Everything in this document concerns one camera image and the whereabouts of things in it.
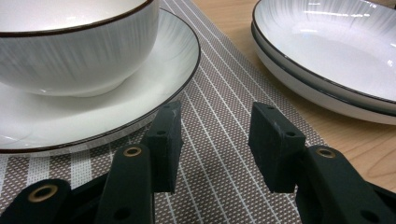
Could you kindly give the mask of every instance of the plate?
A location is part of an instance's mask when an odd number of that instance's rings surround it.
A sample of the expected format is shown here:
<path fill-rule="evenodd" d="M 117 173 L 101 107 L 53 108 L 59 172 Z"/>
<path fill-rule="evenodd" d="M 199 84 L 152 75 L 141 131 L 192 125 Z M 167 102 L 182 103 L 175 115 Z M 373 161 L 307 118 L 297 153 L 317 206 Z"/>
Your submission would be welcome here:
<path fill-rule="evenodd" d="M 24 93 L 0 83 L 0 154 L 51 156 L 121 138 L 177 98 L 200 61 L 195 32 L 161 10 L 156 43 L 141 68 L 114 91 L 78 98 Z"/>
<path fill-rule="evenodd" d="M 337 99 L 334 95 L 331 95 L 325 91 L 315 89 L 300 80 L 292 71 L 288 68 L 280 65 L 276 59 L 269 54 L 259 41 L 259 34 L 252 24 L 251 32 L 255 39 L 255 50 L 261 59 L 262 63 L 268 68 L 268 70 L 285 86 L 292 91 L 303 96 L 305 99 L 311 101 L 314 104 L 320 105 L 333 112 L 349 116 L 355 119 L 363 119 L 371 122 L 385 123 L 396 125 L 396 117 L 389 116 L 386 114 L 376 113 L 374 111 L 366 110 L 364 108 L 349 104 L 342 99 Z"/>
<path fill-rule="evenodd" d="M 396 116 L 396 13 L 361 0 L 261 0 L 258 42 L 300 80 Z"/>

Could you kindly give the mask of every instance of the wooden table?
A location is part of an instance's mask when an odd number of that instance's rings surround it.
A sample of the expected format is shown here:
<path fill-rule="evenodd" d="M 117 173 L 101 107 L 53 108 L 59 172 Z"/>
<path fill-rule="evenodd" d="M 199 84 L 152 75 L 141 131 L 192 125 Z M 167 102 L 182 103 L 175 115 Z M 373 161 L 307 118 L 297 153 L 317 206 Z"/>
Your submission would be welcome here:
<path fill-rule="evenodd" d="M 236 47 L 270 78 L 309 124 L 333 148 L 343 152 L 366 180 L 396 192 L 396 126 L 352 119 L 314 105 L 290 91 L 262 65 L 250 32 L 257 0 L 193 0 Z M 374 0 L 394 7 L 396 0 Z"/>

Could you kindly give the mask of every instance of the stack of plates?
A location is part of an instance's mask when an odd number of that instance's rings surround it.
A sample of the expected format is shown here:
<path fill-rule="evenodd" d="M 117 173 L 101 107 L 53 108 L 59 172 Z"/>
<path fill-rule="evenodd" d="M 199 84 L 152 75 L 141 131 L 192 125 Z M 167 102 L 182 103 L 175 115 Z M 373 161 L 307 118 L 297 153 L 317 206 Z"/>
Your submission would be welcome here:
<path fill-rule="evenodd" d="M 396 124 L 396 12 L 362 0 L 261 0 L 251 32 L 265 66 L 317 105 Z"/>

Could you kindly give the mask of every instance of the tableware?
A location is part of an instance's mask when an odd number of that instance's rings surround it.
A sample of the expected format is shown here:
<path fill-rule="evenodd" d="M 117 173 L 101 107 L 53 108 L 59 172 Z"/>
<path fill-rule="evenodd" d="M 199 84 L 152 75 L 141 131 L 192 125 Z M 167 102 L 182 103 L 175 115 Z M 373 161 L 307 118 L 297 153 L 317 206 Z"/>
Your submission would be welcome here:
<path fill-rule="evenodd" d="M 113 90 L 147 59 L 159 0 L 0 0 L 0 81 L 41 95 Z"/>
<path fill-rule="evenodd" d="M 304 83 L 396 116 L 396 13 L 361 0 L 261 0 L 257 41 Z"/>
<path fill-rule="evenodd" d="M 190 26 L 161 10 L 157 40 L 148 59 L 135 76 L 113 91 L 88 98 L 51 97 L 0 84 L 0 154 L 77 152 L 136 131 L 186 87 L 200 52 Z"/>
<path fill-rule="evenodd" d="M 289 68 L 281 65 L 275 57 L 268 53 L 264 47 L 261 46 L 259 41 L 258 31 L 255 29 L 254 24 L 251 27 L 251 33 L 255 39 L 255 50 L 261 59 L 262 63 L 268 70 L 285 86 L 292 91 L 303 96 L 305 99 L 311 101 L 314 104 L 320 105 L 333 112 L 349 116 L 355 119 L 363 119 L 371 122 L 385 123 L 385 124 L 396 124 L 396 117 L 389 116 L 386 114 L 377 113 L 374 111 L 366 110 L 364 108 L 351 105 L 349 102 L 339 99 L 336 96 L 327 93 L 321 89 L 316 89 L 300 79 L 293 71 Z"/>

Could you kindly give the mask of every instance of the placemat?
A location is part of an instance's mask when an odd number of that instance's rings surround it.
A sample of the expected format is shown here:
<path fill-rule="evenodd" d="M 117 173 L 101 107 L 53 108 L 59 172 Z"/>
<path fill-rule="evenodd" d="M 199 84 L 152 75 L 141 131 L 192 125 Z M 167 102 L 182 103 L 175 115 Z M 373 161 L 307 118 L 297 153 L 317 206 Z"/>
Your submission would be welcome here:
<path fill-rule="evenodd" d="M 318 134 L 191 0 L 162 0 L 199 37 L 196 75 L 181 93 L 182 137 L 175 194 L 155 195 L 157 223 L 301 223 L 294 194 L 270 193 L 248 147 L 253 102 L 278 108 L 307 136 Z M 0 212 L 25 187 L 62 178 L 78 187 L 107 172 L 115 150 L 146 128 L 101 147 L 46 158 L 0 157 Z"/>

